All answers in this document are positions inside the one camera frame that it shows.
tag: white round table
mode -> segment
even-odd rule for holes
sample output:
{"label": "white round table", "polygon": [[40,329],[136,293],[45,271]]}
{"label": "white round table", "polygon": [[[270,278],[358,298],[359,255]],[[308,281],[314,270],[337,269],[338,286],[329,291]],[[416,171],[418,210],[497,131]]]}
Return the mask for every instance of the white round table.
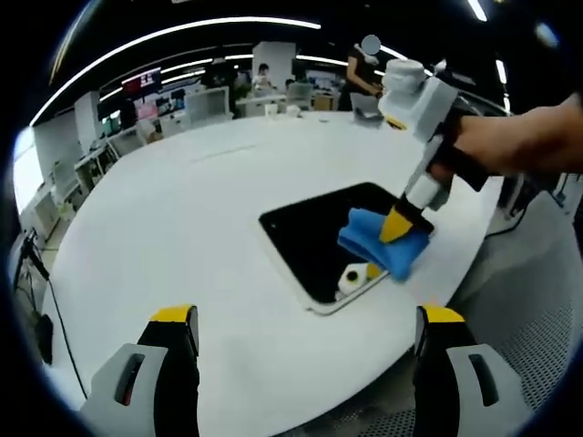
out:
{"label": "white round table", "polygon": [[[467,273],[502,185],[456,179],[427,211],[435,236],[404,284],[384,279],[330,316],[302,308],[263,234],[263,212],[370,181],[400,195],[423,146],[351,114],[242,119],[123,157],[78,211],[52,281],[81,378],[135,342],[159,308],[199,308],[202,436],[283,432],[386,371],[414,342],[415,306],[446,304]],[[45,311],[54,314],[46,298]],[[50,376],[83,401],[56,323]]]}

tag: display screen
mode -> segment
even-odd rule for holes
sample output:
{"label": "display screen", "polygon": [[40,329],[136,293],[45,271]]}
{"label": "display screen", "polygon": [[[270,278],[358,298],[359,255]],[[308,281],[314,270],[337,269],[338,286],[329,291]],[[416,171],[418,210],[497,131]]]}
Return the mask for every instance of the display screen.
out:
{"label": "display screen", "polygon": [[125,97],[139,98],[152,94],[161,87],[160,69],[149,70],[122,82]]}

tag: ceiling light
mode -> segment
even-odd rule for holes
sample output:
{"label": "ceiling light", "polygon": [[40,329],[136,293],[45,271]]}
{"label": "ceiling light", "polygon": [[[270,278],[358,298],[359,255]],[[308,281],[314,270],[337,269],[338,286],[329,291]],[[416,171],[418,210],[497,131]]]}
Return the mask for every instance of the ceiling light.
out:
{"label": "ceiling light", "polygon": [[233,59],[252,59],[253,55],[231,55],[225,56],[226,61],[232,61]]}
{"label": "ceiling light", "polygon": [[99,99],[100,102],[103,102],[104,100],[114,96],[115,94],[117,94],[119,91],[121,91],[123,88],[120,86],[119,88],[114,89],[112,92],[110,92],[109,94],[105,94],[103,97],[101,97]]}
{"label": "ceiling light", "polygon": [[[429,71],[427,68],[426,68],[424,71],[425,71],[425,74],[426,74],[426,75],[428,75],[428,76],[433,76],[433,75],[434,75],[434,74],[433,74],[431,71]],[[379,76],[384,76],[384,71],[380,71],[380,70],[374,70],[374,73],[375,73],[376,75],[379,75]]]}
{"label": "ceiling light", "polygon": [[476,15],[476,18],[478,20],[488,21],[488,19],[486,18],[486,13],[484,12],[484,9],[482,9],[480,2],[478,2],[477,0],[467,0],[467,3],[470,4],[470,7],[474,11],[474,14]]}
{"label": "ceiling light", "polygon": [[186,79],[188,77],[193,77],[193,76],[194,76],[194,73],[185,73],[184,75],[174,76],[174,77],[171,77],[170,79],[164,79],[162,81],[162,85],[166,85],[166,84],[169,84],[170,82],[176,82],[177,80]]}
{"label": "ceiling light", "polygon": [[399,52],[393,50],[392,48],[381,46],[381,51],[388,53],[389,55],[393,55],[394,57],[398,57],[399,59],[408,59],[407,56],[401,55]]}
{"label": "ceiling light", "polygon": [[53,64],[53,70],[51,71],[51,77],[48,80],[49,85],[51,85],[53,83],[53,79],[55,78],[55,74],[58,71],[58,69],[61,67],[61,63],[63,62],[63,58],[66,55],[66,51],[70,47],[71,40],[73,39],[73,36],[75,35],[75,32],[77,30],[77,26],[79,25],[79,23],[81,23],[81,19],[83,18],[83,15],[85,15],[85,12],[88,10],[90,5],[91,5],[91,3],[87,3],[87,6],[85,6],[85,8],[81,11],[81,14],[78,15],[78,17],[75,20],[75,22],[73,23],[73,25],[71,27],[69,27],[69,30],[65,35],[65,39],[63,40],[63,43],[61,44],[61,46],[58,49],[58,52],[56,53],[55,63]]}
{"label": "ceiling light", "polygon": [[148,62],[147,64],[145,64],[143,66],[139,66],[138,68],[134,68],[133,70],[131,70],[129,72],[126,72],[125,74],[123,74],[121,76],[118,76],[118,77],[110,80],[105,85],[103,85],[103,87],[111,86],[111,84],[116,84],[121,79],[123,79],[126,75],[128,75],[128,74],[132,74],[133,75],[137,71],[141,70],[142,68],[152,67],[152,66],[158,66],[162,62],[166,62],[166,61],[168,61],[170,59],[175,59],[175,58],[177,58],[179,56],[192,55],[193,53],[198,53],[198,52],[206,52],[206,51],[212,50],[214,48],[219,48],[219,46],[211,46],[211,47],[197,48],[197,49],[194,49],[194,50],[187,50],[186,52],[180,52],[180,53],[177,53],[175,55],[162,57],[161,59],[157,59],[157,60],[155,60],[153,62]]}
{"label": "ceiling light", "polygon": [[558,36],[546,23],[539,23],[535,29],[538,39],[545,46],[558,48]]}
{"label": "ceiling light", "polygon": [[296,59],[300,59],[301,61],[323,62],[324,64],[334,64],[336,66],[348,66],[348,63],[345,61],[337,61],[335,59],[328,59],[327,57],[297,55]]}
{"label": "ceiling light", "polygon": [[134,80],[134,79],[137,79],[137,78],[139,78],[139,77],[142,77],[142,76],[144,76],[144,75],[147,75],[148,73],[154,73],[154,72],[157,72],[157,71],[159,71],[159,70],[160,70],[160,67],[157,67],[157,68],[152,68],[151,70],[144,71],[144,72],[142,72],[142,73],[139,73],[139,74],[137,74],[137,75],[134,75],[134,76],[132,76],[132,77],[129,77],[129,78],[127,78],[127,79],[124,79],[124,80],[122,80],[122,81],[121,81],[121,85],[124,85],[124,84],[126,84],[127,82],[129,82],[129,81],[131,81],[131,80]]}
{"label": "ceiling light", "polygon": [[179,66],[171,66],[170,68],[161,70],[160,73],[164,75],[170,71],[180,70],[181,68],[186,68],[187,66],[199,66],[200,64],[208,64],[209,62],[212,62],[212,57],[208,59],[201,59],[200,61],[188,62],[187,64],[180,64]]}
{"label": "ceiling light", "polygon": [[237,43],[237,44],[226,44],[223,47],[242,47],[242,46],[253,46],[253,43]]}
{"label": "ceiling light", "polygon": [[498,77],[500,77],[500,82],[505,85],[506,69],[504,68],[504,63],[499,59],[496,60],[496,68],[498,69]]}
{"label": "ceiling light", "polygon": [[452,78],[454,78],[455,80],[459,80],[460,82],[464,82],[465,84],[468,84],[468,85],[473,85],[473,86],[476,85],[476,82],[472,77],[462,75],[461,73],[456,73],[455,71],[451,71],[450,73],[452,75]]}
{"label": "ceiling light", "polygon": [[202,21],[195,21],[192,23],[186,23],[185,25],[175,25],[173,27],[169,27],[167,29],[159,30],[158,32],[154,32],[145,36],[142,36],[138,39],[134,39],[128,43],[125,43],[123,46],[119,46],[118,48],[105,53],[103,56],[99,57],[91,64],[80,70],[74,76],[72,76],[69,80],[62,85],[54,95],[52,95],[44,105],[38,110],[36,115],[28,124],[29,126],[33,126],[36,121],[44,114],[46,109],[53,104],[58,97],[63,94],[70,86],[72,86],[80,77],[84,76],[86,73],[91,71],[93,68],[98,66],[99,64],[107,61],[109,58],[123,52],[124,50],[128,50],[133,46],[137,46],[138,44],[144,43],[150,39],[156,38],[158,36],[163,36],[167,34],[171,34],[173,32],[178,32],[180,30],[185,29],[192,29],[194,27],[202,27],[205,25],[225,25],[231,23],[271,23],[275,25],[296,25],[299,27],[307,27],[310,29],[320,29],[320,25],[316,25],[315,23],[309,23],[307,21],[299,21],[299,20],[289,20],[287,18],[274,18],[268,16],[234,16],[234,17],[227,17],[227,18],[211,18],[210,20],[202,20]]}

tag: black phone screen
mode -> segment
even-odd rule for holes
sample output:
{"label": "black phone screen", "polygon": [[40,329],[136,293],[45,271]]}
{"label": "black phone screen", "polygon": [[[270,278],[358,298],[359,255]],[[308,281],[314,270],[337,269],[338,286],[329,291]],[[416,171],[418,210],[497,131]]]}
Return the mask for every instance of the black phone screen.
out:
{"label": "black phone screen", "polygon": [[260,223],[306,292],[320,303],[334,303],[346,266],[364,262],[336,243],[348,212],[365,208],[386,215],[396,200],[365,182],[266,212]]}

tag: black handle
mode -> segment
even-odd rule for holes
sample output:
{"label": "black handle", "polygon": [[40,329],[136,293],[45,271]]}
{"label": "black handle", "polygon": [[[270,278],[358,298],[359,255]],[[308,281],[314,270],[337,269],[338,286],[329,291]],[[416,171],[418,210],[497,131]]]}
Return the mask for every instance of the black handle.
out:
{"label": "black handle", "polygon": [[444,140],[428,168],[434,163],[442,164],[467,182],[474,191],[480,191],[490,177],[490,172],[476,159],[454,146],[459,136],[460,120],[463,115],[462,111],[452,109],[437,129],[436,134],[443,136]]}

